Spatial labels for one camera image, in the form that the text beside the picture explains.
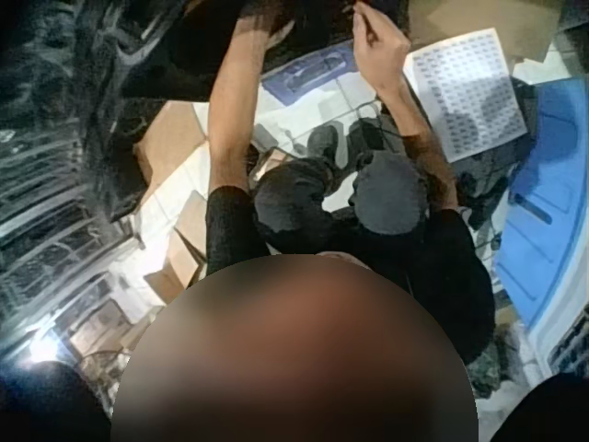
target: man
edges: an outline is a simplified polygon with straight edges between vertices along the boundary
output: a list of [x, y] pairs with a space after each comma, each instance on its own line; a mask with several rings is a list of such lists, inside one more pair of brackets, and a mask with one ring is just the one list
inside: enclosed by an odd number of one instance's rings
[[268, 255], [266, 243], [281, 253], [360, 262], [415, 297], [472, 362], [493, 333], [491, 281], [456, 213], [452, 170], [403, 77], [410, 42], [387, 16], [355, 5], [356, 62], [390, 111], [407, 157], [380, 146], [352, 158], [359, 164], [352, 209], [327, 213], [321, 202], [343, 177], [334, 163], [337, 136], [322, 127], [309, 139], [313, 157], [271, 170], [252, 197], [245, 156], [276, 15], [272, 2], [257, 4], [237, 22], [211, 96], [208, 274]]

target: black shirt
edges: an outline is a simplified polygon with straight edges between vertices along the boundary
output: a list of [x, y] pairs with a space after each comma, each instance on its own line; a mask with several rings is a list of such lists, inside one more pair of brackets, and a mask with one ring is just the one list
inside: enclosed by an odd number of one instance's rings
[[[255, 224], [252, 198], [236, 187], [216, 189], [207, 203], [207, 274], [270, 255]], [[442, 326], [465, 364], [487, 346], [494, 329], [491, 279], [453, 210], [433, 213], [422, 240], [387, 242], [366, 230], [336, 235], [326, 251], [352, 254], [412, 294]]]

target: paper sheet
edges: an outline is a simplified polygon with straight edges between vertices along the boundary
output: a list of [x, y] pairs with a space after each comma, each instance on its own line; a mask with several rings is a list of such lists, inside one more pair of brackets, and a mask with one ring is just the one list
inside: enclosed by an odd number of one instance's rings
[[412, 52], [404, 71], [450, 162], [527, 132], [495, 29]]

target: finger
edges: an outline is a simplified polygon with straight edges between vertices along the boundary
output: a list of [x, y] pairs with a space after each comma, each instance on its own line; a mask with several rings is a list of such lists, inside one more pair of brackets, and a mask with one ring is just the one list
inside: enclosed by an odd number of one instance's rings
[[389, 17], [367, 5], [365, 2], [357, 2], [354, 5], [354, 10], [365, 17], [368, 25], [377, 36], [381, 37], [383, 34], [392, 31], [396, 37], [405, 38], [405, 35]]
[[355, 50], [364, 50], [368, 46], [368, 29], [364, 17], [353, 15], [353, 46]]

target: forearm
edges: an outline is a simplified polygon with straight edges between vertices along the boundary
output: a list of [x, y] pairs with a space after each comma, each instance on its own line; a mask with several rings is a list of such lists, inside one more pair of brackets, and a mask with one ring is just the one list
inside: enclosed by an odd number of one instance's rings
[[384, 92], [380, 97], [403, 137], [407, 156], [428, 177], [431, 209], [457, 209], [454, 173], [445, 159], [437, 136], [423, 118], [407, 84], [402, 82], [398, 88]]
[[248, 191], [245, 158], [269, 29], [265, 17], [241, 18], [215, 80], [209, 108], [209, 192], [224, 185]]

